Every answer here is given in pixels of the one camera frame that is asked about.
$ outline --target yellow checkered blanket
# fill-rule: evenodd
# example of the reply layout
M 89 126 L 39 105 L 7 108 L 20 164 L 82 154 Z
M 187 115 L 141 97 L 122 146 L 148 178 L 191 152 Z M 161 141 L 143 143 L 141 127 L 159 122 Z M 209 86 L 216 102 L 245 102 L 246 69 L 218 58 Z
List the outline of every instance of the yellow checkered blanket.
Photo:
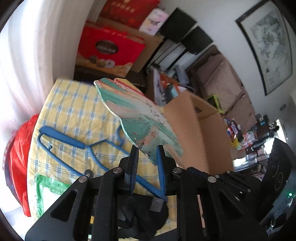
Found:
M 66 184 L 71 184 L 78 178 L 40 148 L 37 143 L 39 129 L 42 126 L 50 126 L 88 145 L 103 139 L 116 143 L 116 130 L 119 125 L 119 119 L 104 106 L 94 85 L 65 79 L 56 81 L 39 115 L 28 158 L 28 199 L 34 219 L 37 219 L 36 174 L 51 177 Z M 44 135 L 41 141 L 47 147 L 52 145 L 51 152 L 75 170 L 84 173 L 86 169 L 90 169 L 95 176 L 105 173 L 94 162 L 87 150 L 81 150 Z M 129 152 L 131 147 L 132 143 L 125 137 L 123 149 Z M 121 158 L 126 156 L 107 143 L 94 146 L 93 151 L 97 159 L 109 169 L 118 166 Z M 138 175 L 159 188 L 157 167 L 142 152 L 139 154 Z M 150 195 L 138 183 L 135 192 Z M 169 219 L 157 235 L 176 228 L 175 196 L 169 197 L 168 208 Z

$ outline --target black speaker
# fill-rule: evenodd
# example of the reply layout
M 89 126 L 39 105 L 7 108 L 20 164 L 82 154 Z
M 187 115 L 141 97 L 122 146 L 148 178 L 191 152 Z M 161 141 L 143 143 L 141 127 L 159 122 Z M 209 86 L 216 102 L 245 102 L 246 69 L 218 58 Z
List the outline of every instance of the black speaker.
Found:
M 196 20 L 187 13 L 176 8 L 160 28 L 160 34 L 175 43 L 179 43 L 196 23 Z
M 200 53 L 212 42 L 213 40 L 199 26 L 181 40 L 181 43 L 192 54 Z

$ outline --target beige cushion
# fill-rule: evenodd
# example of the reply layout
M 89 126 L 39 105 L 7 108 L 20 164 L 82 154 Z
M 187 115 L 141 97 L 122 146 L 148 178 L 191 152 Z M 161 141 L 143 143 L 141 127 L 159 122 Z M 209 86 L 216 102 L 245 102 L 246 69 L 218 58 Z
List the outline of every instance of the beige cushion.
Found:
M 208 81 L 223 60 L 224 56 L 222 54 L 211 56 L 208 61 L 197 70 L 197 75 L 203 84 Z
M 241 126 L 242 133 L 247 133 L 257 123 L 255 110 L 245 89 L 241 98 L 233 105 L 226 116 L 234 119 L 235 123 Z
M 227 112 L 241 93 L 228 61 L 223 60 L 205 84 L 208 95 L 218 95 L 221 108 Z

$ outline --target white curtain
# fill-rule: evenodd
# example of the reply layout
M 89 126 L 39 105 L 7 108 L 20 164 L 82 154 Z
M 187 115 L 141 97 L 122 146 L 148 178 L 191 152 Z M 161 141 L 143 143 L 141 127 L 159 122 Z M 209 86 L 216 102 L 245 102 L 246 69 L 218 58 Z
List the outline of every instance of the white curtain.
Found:
M 0 159 L 12 133 L 40 113 L 56 78 L 73 78 L 80 35 L 93 2 L 24 0 L 0 33 Z M 7 187 L 0 172 L 2 195 Z M 16 227 L 15 221 L 24 219 L 9 215 L 16 209 L 12 203 L 1 198 L 0 208 Z M 26 227 L 18 233 L 24 238 Z

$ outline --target green plastic bag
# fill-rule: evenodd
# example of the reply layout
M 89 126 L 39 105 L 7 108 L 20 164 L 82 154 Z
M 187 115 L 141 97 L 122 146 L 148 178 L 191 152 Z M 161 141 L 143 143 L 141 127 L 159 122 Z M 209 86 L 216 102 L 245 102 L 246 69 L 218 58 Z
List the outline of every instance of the green plastic bag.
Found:
M 40 218 L 70 185 L 40 174 L 37 174 L 35 179 L 37 184 L 37 216 Z

